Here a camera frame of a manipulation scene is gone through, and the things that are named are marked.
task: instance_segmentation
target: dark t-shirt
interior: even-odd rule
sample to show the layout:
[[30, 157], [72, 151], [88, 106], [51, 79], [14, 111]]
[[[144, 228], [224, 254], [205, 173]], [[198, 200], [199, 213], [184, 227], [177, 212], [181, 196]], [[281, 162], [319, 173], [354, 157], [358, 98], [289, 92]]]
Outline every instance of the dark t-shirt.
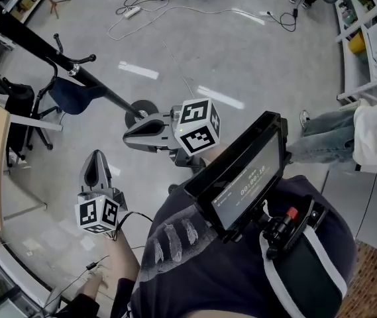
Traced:
[[[304, 176], [280, 181], [268, 197], [269, 214], [283, 215], [295, 205], [292, 195], [312, 195], [329, 208], [316, 234], [348, 283], [356, 248], [347, 224]], [[111, 317], [128, 314], [128, 308], [135, 318], [183, 317], [199, 310], [288, 317], [266, 278], [257, 227], [250, 224], [238, 243], [223, 244], [183, 187], [154, 218], [136, 283], [119, 281]]]

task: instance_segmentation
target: white shirt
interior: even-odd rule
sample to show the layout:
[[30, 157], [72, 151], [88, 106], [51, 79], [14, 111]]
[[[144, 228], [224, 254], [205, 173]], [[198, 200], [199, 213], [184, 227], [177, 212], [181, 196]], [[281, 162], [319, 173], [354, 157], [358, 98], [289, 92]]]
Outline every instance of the white shirt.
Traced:
[[377, 165], [377, 105], [354, 112], [353, 159], [359, 165]]

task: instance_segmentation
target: red button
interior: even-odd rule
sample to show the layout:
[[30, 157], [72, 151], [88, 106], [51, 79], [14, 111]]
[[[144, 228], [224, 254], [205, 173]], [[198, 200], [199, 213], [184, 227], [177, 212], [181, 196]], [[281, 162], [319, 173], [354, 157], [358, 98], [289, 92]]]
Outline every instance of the red button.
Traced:
[[287, 212], [287, 216], [291, 217], [291, 219], [295, 219], [298, 213], [299, 211], [295, 209], [295, 207], [290, 207], [290, 209]]

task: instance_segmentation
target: timer display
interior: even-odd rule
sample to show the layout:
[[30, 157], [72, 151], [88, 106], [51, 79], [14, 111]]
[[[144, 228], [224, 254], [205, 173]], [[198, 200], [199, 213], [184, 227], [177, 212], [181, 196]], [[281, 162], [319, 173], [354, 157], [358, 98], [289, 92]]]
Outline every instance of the timer display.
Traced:
[[212, 201], [224, 229], [228, 229], [248, 208], [280, 169], [278, 134], [246, 168]]

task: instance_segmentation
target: black pole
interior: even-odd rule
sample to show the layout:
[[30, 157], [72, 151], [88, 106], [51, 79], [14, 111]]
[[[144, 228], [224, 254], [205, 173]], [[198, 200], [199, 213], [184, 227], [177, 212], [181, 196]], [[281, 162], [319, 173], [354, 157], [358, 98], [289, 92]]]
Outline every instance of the black pole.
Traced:
[[[2, 6], [0, 6], [0, 33], [5, 35], [13, 42], [16, 42], [19, 46], [34, 54], [41, 60], [46, 61], [46, 59], [49, 59], [55, 64], [58, 64], [60, 67], [64, 68], [67, 72], [74, 71], [73, 73], [70, 73], [70, 75], [85, 86], [105, 87], [107, 89], [105, 95], [106, 99], [118, 105], [126, 112], [132, 114], [134, 117], [139, 119], [143, 118], [139, 111], [137, 111], [134, 107], [132, 107], [124, 99], [119, 97], [116, 93], [114, 93], [111, 89], [101, 83], [97, 78], [92, 76], [85, 69], [80, 67], [79, 64], [76, 63], [76, 60], [69, 59], [68, 57], [61, 54], [59, 50], [51, 46], [20, 21], [16, 20], [16, 18], [14, 18], [6, 10], [4, 10]], [[94, 59], [95, 56], [92, 56], [91, 60], [86, 61], [94, 61]]]

